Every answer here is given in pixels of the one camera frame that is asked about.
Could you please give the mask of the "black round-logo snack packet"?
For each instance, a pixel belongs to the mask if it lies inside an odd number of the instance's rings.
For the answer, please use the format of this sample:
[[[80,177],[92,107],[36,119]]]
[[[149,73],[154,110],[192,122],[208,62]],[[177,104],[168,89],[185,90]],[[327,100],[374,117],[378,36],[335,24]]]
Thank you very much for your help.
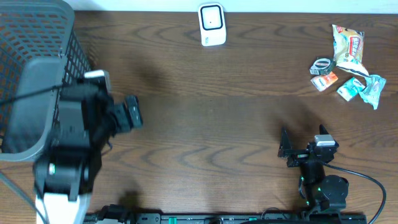
[[[332,58],[318,57],[309,71],[312,75],[328,75],[334,69],[336,62]]]

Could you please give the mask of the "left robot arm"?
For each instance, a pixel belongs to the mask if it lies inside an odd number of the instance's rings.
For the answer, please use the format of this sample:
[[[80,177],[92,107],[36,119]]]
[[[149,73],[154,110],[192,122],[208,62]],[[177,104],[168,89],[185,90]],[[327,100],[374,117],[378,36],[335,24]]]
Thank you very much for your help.
[[[134,95],[115,103],[103,86],[63,87],[58,124],[33,165],[37,223],[83,223],[102,166],[103,148],[111,137],[142,125]]]

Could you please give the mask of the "orange candy packet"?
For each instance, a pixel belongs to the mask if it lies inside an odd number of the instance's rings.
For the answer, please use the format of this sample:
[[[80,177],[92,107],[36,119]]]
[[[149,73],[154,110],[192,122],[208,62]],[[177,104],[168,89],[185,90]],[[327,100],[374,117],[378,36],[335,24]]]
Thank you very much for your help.
[[[313,77],[311,79],[311,83],[319,92],[322,92],[329,88],[337,80],[338,77],[333,72],[330,72],[328,75],[317,75]]]

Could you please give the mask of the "light green snack packet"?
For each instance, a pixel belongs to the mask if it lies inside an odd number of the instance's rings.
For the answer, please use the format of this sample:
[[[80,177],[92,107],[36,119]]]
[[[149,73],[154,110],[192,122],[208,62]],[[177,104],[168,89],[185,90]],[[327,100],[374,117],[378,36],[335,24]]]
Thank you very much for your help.
[[[379,106],[380,95],[386,84],[386,79],[374,74],[366,77],[365,81],[366,87],[359,92],[359,95],[365,103],[369,103],[376,110]]]

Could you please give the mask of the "large yellow snack bag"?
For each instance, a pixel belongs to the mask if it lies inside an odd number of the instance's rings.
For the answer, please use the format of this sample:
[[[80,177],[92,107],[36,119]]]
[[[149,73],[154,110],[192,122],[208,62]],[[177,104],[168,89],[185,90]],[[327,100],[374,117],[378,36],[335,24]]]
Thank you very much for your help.
[[[332,24],[336,67],[361,77],[369,77],[362,63],[364,32]]]

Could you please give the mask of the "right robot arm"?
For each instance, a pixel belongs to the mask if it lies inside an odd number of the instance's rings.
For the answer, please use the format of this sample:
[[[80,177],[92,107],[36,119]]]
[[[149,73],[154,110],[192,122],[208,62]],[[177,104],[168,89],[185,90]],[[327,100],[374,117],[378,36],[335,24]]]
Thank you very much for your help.
[[[338,175],[326,175],[324,167],[334,159],[339,144],[323,125],[305,149],[294,149],[287,130],[282,128],[277,156],[287,159],[287,167],[298,167],[300,179],[298,191],[307,202],[300,212],[304,220],[321,220],[321,216],[339,216],[346,208],[349,183]]]

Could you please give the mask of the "teal candy packet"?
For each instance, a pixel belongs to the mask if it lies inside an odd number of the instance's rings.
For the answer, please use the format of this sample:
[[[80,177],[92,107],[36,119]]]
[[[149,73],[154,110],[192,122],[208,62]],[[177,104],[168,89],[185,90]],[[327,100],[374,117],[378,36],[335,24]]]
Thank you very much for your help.
[[[344,100],[352,100],[359,92],[363,91],[365,86],[356,78],[351,78],[337,89],[339,94]]]

